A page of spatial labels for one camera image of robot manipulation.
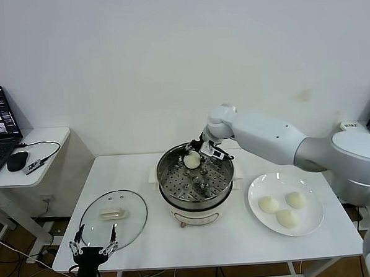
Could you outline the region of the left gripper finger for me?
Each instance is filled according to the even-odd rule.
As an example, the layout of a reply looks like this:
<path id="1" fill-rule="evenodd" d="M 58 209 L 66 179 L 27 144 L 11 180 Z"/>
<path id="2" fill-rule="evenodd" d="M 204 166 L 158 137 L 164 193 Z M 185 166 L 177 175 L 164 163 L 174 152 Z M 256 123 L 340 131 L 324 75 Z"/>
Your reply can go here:
<path id="1" fill-rule="evenodd" d="M 83 224 L 80 225 L 79 230 L 75 233 L 75 237 L 73 240 L 69 241 L 69 248 L 73 255 L 80 255 L 82 254 L 82 248 L 81 248 L 81 240 L 82 240 L 82 232 L 84 230 Z"/>
<path id="2" fill-rule="evenodd" d="M 101 255 L 111 256 L 114 252 L 116 252 L 118 248 L 118 241 L 116 235 L 116 224 L 113 224 L 112 230 L 110 233 L 110 241 L 109 243 L 99 252 Z"/>

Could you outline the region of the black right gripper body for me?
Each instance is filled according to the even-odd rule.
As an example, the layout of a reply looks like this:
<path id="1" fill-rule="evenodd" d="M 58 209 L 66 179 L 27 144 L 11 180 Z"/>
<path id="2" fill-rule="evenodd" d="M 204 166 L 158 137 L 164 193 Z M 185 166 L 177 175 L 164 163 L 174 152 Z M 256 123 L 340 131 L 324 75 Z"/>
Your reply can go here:
<path id="1" fill-rule="evenodd" d="M 202 132 L 197 140 L 195 140 L 195 148 L 202 147 L 204 143 L 209 142 L 209 137 Z"/>

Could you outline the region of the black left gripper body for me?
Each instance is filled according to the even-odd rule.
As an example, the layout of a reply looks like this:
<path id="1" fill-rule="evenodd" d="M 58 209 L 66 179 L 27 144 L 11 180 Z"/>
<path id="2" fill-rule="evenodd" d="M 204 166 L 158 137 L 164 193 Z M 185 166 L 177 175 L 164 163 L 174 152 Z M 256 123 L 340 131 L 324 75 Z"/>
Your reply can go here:
<path id="1" fill-rule="evenodd" d="M 78 265 L 77 277 L 99 277 L 98 267 L 102 264 L 101 247 L 83 247 L 81 254 L 73 256 Z"/>

